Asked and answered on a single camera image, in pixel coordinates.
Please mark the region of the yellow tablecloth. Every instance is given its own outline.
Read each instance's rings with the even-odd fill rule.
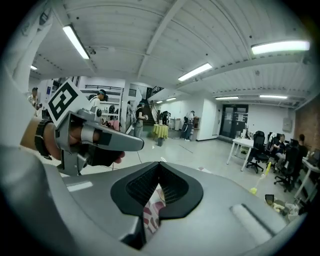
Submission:
[[[153,133],[156,134],[159,138],[168,138],[168,126],[161,124],[153,125]]]

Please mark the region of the hand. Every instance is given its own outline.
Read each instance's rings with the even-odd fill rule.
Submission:
[[[49,151],[50,155],[55,159],[61,160],[61,149],[58,148],[55,140],[55,125],[53,123],[48,123],[44,128],[43,140],[46,149]],[[69,142],[70,145],[81,143],[81,126],[72,127],[70,129]],[[97,142],[99,140],[99,133],[93,133],[93,141]],[[125,152],[119,156],[114,162],[117,164],[121,163],[121,158],[125,156]]]

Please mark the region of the white floor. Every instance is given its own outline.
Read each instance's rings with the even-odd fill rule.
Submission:
[[[179,139],[168,138],[163,146],[157,146],[157,141],[152,138],[144,138],[144,148],[139,152],[125,152],[125,157],[120,164],[114,164],[114,171],[126,168],[140,163],[166,161],[174,164],[187,166],[198,169],[205,168],[215,175],[220,175],[230,179],[246,190],[253,188],[262,172],[256,174],[253,168],[245,168],[241,171],[244,163],[245,155],[239,153],[239,157],[232,157],[227,165],[227,159],[231,150],[231,144],[220,140],[209,140],[203,142],[184,141]],[[58,160],[46,160],[40,157],[41,161],[46,164],[58,165]],[[112,166],[87,166],[81,173],[83,175],[112,171]],[[297,189],[291,192],[284,192],[284,187],[278,183],[274,185],[275,174],[273,169],[270,170],[268,176],[259,183],[257,188],[257,196],[264,200],[265,194],[273,194],[275,198],[284,202],[293,203],[294,194]]]

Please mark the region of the black watch strap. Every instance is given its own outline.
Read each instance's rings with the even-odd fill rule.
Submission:
[[[34,144],[36,147],[36,150],[39,151],[39,153],[41,154],[41,156],[48,158],[49,157],[49,152],[45,146],[45,142],[44,142],[44,132],[45,132],[45,127],[47,124],[52,123],[51,120],[42,120],[35,132],[35,136],[34,136]]]

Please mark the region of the glass door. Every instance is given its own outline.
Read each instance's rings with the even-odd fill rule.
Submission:
[[[220,135],[238,138],[248,122],[248,105],[223,105]]]

